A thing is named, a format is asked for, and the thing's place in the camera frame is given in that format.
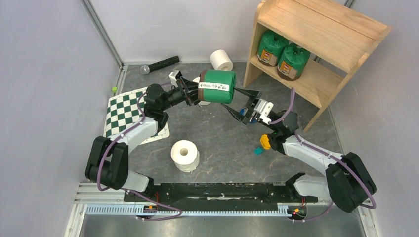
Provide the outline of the brown-topped green paper roll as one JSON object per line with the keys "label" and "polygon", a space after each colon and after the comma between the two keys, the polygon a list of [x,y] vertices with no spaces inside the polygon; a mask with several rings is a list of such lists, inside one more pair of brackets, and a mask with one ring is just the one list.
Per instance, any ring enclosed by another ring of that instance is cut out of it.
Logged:
{"label": "brown-topped green paper roll", "polygon": [[234,97],[236,73],[233,71],[204,70],[198,82],[198,99],[205,102],[230,104]]}

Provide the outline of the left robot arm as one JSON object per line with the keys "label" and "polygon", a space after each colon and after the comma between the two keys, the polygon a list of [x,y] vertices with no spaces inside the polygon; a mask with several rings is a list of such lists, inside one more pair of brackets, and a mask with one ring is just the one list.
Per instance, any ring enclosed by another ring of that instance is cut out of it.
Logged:
{"label": "left robot arm", "polygon": [[155,187],[149,184],[152,179],[130,170],[129,154],[165,127],[168,108],[182,102],[189,106],[198,104],[198,83],[179,77],[171,90],[164,91],[161,85],[152,84],[140,98],[145,100],[145,105],[139,108],[138,121],[114,136],[95,138],[85,176],[100,191],[134,190],[143,201],[150,201],[155,196]]}

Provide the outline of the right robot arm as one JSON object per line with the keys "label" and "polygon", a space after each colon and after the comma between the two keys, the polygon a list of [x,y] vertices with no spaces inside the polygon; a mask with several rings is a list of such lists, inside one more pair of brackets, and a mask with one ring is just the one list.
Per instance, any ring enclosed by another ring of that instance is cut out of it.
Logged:
{"label": "right robot arm", "polygon": [[294,88],[291,89],[288,108],[279,113],[272,110],[272,102],[260,97],[260,91],[233,88],[232,92],[248,97],[244,113],[229,107],[230,101],[222,104],[234,119],[244,124],[254,120],[272,130],[270,134],[261,136],[260,151],[278,151],[304,162],[323,175],[320,179],[302,175],[286,186],[285,194],[289,200],[299,201],[304,196],[325,196],[347,213],[358,207],[377,208],[373,197],[377,187],[357,154],[332,152],[298,135],[297,113],[293,112]]}

